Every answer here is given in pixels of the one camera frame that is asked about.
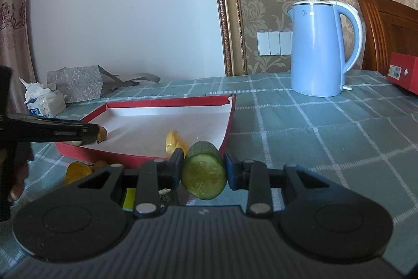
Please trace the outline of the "orange yellow pepper piece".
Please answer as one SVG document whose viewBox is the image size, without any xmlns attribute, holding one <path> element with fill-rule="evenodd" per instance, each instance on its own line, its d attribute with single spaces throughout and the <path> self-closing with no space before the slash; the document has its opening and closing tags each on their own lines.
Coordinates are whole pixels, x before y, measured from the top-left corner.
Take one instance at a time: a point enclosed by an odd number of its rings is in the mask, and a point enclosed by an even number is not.
<svg viewBox="0 0 418 279">
<path fill-rule="evenodd" d="M 73 161 L 67 167 L 67 171 L 65 174 L 65 184 L 69 185 L 74 183 L 81 178 L 89 176 L 93 173 L 93 169 L 88 164 L 85 164 L 80 161 Z"/>
</svg>

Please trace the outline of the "small brown longan fruit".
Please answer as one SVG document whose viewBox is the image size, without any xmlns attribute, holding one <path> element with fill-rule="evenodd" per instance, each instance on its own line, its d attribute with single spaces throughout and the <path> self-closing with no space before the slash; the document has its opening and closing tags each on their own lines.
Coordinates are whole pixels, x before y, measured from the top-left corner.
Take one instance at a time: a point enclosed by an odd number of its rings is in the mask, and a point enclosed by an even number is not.
<svg viewBox="0 0 418 279">
<path fill-rule="evenodd" d="M 107 135 L 108 135 L 108 133 L 107 133 L 106 128 L 100 126 L 99 127 L 99 131 L 98 131 L 98 134 L 97 134 L 96 141 L 98 143 L 101 143 L 101 142 L 105 141 L 107 139 Z"/>
</svg>

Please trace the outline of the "grey patterned gift bag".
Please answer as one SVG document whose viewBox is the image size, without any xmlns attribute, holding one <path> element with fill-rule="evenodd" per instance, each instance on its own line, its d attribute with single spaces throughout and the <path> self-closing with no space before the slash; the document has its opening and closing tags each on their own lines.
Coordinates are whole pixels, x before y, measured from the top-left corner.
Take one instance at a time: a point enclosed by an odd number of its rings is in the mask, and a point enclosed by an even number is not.
<svg viewBox="0 0 418 279">
<path fill-rule="evenodd" d="M 149 73 L 111 74 L 100 65 L 64 67 L 47 74 L 47 85 L 55 86 L 66 104 L 96 100 L 118 88 L 140 85 L 141 81 L 159 83 L 160 80 Z"/>
</svg>

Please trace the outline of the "light blue electric kettle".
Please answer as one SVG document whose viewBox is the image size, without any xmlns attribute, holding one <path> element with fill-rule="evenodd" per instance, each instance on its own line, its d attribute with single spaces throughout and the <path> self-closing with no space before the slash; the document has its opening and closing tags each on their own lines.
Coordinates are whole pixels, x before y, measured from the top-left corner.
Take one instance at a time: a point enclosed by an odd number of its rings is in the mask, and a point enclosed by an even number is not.
<svg viewBox="0 0 418 279">
<path fill-rule="evenodd" d="M 292 89 L 313 97 L 339 95 L 346 84 L 345 74 L 361 54 L 363 26 L 358 11 L 340 1 L 306 0 L 294 3 L 288 15 L 293 22 Z M 354 31 L 349 58 L 345 58 L 342 16 Z"/>
</svg>

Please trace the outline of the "brown patterned curtain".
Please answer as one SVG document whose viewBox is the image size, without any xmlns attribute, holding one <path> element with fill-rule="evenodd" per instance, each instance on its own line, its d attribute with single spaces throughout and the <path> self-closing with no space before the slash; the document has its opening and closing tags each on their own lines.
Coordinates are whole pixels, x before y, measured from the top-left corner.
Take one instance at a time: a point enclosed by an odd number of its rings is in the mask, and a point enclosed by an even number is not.
<svg viewBox="0 0 418 279">
<path fill-rule="evenodd" d="M 13 74 L 8 110 L 27 113 L 25 91 L 21 80 L 36 80 L 28 38 L 26 0 L 1 0 L 1 64 Z"/>
</svg>

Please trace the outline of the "white wall switch panel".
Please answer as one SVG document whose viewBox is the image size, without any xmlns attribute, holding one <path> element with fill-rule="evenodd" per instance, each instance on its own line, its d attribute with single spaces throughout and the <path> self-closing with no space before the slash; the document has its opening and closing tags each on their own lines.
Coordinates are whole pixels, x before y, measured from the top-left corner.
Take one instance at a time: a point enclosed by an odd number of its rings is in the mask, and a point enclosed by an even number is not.
<svg viewBox="0 0 418 279">
<path fill-rule="evenodd" d="M 292 50 L 292 31 L 258 32 L 257 46 L 260 56 L 288 56 Z"/>
</svg>

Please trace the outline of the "red rectangular box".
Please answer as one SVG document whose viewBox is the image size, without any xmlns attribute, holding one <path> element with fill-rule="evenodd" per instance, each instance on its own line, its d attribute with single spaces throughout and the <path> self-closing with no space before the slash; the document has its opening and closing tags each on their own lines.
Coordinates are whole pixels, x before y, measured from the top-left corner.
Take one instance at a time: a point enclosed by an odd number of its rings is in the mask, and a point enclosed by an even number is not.
<svg viewBox="0 0 418 279">
<path fill-rule="evenodd" d="M 387 80 L 417 95 L 418 57 L 393 52 L 390 57 Z"/>
</svg>

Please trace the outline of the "green cucumber piece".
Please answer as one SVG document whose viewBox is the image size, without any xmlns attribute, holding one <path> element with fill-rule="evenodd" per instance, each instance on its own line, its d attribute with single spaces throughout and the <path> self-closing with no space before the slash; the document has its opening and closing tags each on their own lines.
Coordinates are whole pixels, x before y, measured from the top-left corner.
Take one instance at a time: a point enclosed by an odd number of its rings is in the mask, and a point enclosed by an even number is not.
<svg viewBox="0 0 418 279">
<path fill-rule="evenodd" d="M 216 198 L 227 183 L 223 159 L 210 142 L 198 141 L 186 153 L 181 168 L 183 187 L 200 200 Z"/>
</svg>

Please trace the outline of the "white tissue pack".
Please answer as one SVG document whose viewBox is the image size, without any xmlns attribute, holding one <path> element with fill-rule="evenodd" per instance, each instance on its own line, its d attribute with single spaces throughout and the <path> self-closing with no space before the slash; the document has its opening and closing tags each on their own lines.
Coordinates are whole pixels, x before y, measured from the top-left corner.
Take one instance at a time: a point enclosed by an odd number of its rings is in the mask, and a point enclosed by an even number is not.
<svg viewBox="0 0 418 279">
<path fill-rule="evenodd" d="M 27 83 L 19 81 L 26 88 L 25 104 L 31 115 L 41 117 L 55 117 L 66 109 L 65 97 L 54 86 L 44 87 L 41 83 Z"/>
</svg>

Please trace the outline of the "small orange round fruit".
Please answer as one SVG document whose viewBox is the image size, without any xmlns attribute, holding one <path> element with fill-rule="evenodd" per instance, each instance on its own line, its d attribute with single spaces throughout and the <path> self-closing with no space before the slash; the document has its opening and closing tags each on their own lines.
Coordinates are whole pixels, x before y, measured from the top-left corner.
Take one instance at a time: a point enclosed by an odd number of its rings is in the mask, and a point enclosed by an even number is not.
<svg viewBox="0 0 418 279">
<path fill-rule="evenodd" d="M 105 168 L 107 165 L 108 165 L 108 163 L 105 162 L 105 161 L 97 161 L 92 165 L 92 169 L 93 169 L 93 171 L 98 171 L 102 168 Z"/>
</svg>

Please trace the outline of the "wooden bed headboard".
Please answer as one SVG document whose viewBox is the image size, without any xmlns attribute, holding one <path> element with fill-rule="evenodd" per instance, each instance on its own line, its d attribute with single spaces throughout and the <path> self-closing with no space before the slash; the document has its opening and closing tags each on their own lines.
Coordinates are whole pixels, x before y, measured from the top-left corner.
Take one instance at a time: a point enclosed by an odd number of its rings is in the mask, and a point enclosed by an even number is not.
<svg viewBox="0 0 418 279">
<path fill-rule="evenodd" d="M 393 52 L 417 56 L 418 11 L 392 0 L 357 0 L 365 22 L 362 69 L 386 75 Z"/>
</svg>

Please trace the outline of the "red shallow tray box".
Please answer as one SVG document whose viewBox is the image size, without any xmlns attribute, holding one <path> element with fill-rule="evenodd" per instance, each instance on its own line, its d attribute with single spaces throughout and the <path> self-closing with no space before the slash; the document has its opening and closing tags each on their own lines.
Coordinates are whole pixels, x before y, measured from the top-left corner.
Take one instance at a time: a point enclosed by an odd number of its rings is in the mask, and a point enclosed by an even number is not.
<svg viewBox="0 0 418 279">
<path fill-rule="evenodd" d="M 61 155 L 76 160 L 137 168 L 146 161 L 164 159 L 166 136 L 176 130 L 188 146 L 207 141 L 223 153 L 235 103 L 235 94 L 107 102 L 82 118 L 105 127 L 104 142 L 80 147 L 57 142 L 55 146 Z"/>
</svg>

